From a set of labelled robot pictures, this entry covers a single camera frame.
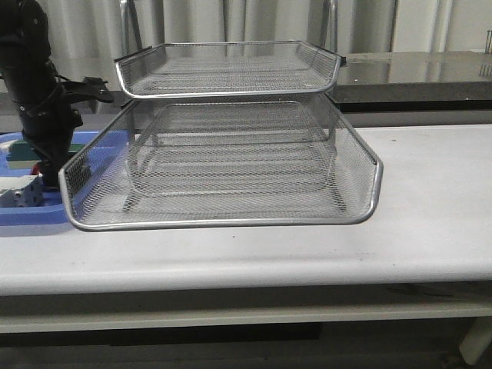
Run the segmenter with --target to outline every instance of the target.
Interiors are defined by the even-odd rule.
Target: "metal mesh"
[[[380,166],[323,95],[142,101],[61,183],[83,229],[347,224],[373,208]]]
[[[134,98],[323,91],[340,57],[304,42],[168,44],[117,63]]]

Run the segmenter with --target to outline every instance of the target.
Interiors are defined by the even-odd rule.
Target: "green object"
[[[73,155],[83,147],[84,144],[71,144],[68,152]],[[31,168],[40,160],[24,140],[17,140],[8,148],[7,164],[10,169]]]

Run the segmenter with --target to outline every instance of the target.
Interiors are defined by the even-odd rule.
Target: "tray rim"
[[[335,66],[333,71],[333,77],[328,85],[321,88],[306,88],[297,90],[267,90],[267,91],[223,91],[223,92],[181,92],[181,93],[169,93],[169,94],[153,94],[153,95],[137,95],[128,90],[128,86],[124,83],[123,74],[121,70],[121,63],[132,59],[140,58],[146,54],[154,52],[158,48],[166,46],[227,46],[227,45],[274,45],[274,44],[298,44],[305,47],[316,50],[317,52],[323,52],[335,57]],[[227,96],[252,96],[252,95],[286,95],[286,94],[310,94],[320,93],[331,90],[338,80],[338,72],[342,64],[342,57],[326,48],[316,46],[310,42],[299,40],[285,40],[285,41],[243,41],[243,42],[172,42],[162,43],[153,47],[144,48],[141,51],[135,52],[130,55],[123,56],[115,59],[116,75],[118,76],[118,83],[121,90],[130,98],[135,100],[149,100],[149,99],[166,99],[166,98],[205,98],[205,97],[227,97]]]
[[[90,142],[88,142],[82,150],[74,155],[58,172],[60,182],[60,192],[62,203],[65,207],[65,213],[68,220],[81,231],[140,231],[140,230],[165,230],[178,228],[217,228],[217,227],[271,227],[271,226],[292,226],[292,225],[350,225],[359,224],[366,221],[375,212],[379,202],[381,192],[381,182],[383,176],[384,165],[383,161],[377,156],[372,148],[365,140],[355,131],[350,122],[332,105],[336,110],[339,119],[344,123],[345,128],[354,136],[354,139],[367,151],[374,159],[376,166],[373,177],[373,186],[371,189],[371,200],[369,208],[358,217],[352,218],[236,218],[236,219],[207,219],[207,220],[192,220],[192,221],[143,221],[143,222],[120,222],[113,224],[84,224],[77,220],[72,212],[71,200],[68,194],[68,187],[65,180],[66,168],[76,161],[79,156],[82,156],[87,148],[96,142],[105,132],[109,131],[112,125],[118,122],[119,118],[127,114],[142,101],[132,101],[123,110],[121,110],[111,122]]]

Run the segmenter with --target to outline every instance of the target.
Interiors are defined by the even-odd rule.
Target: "curtain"
[[[121,56],[119,0],[38,0],[54,58]],[[322,0],[136,0],[144,46],[300,39],[319,44]]]
[[[122,55],[119,0],[38,1],[48,13],[54,58]],[[327,32],[321,30],[323,0],[135,0],[135,4],[144,46],[281,39],[317,45],[321,32]],[[491,9],[491,0],[338,0],[338,52],[483,48],[486,30],[492,28]]]

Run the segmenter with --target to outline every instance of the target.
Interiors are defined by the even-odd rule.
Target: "white table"
[[[384,163],[363,224],[85,233],[0,228],[0,294],[492,278],[492,125],[359,130]]]
[[[462,344],[473,363],[492,299],[386,284],[492,279],[492,125],[359,132],[384,162],[363,224],[1,227],[0,333],[482,317]]]

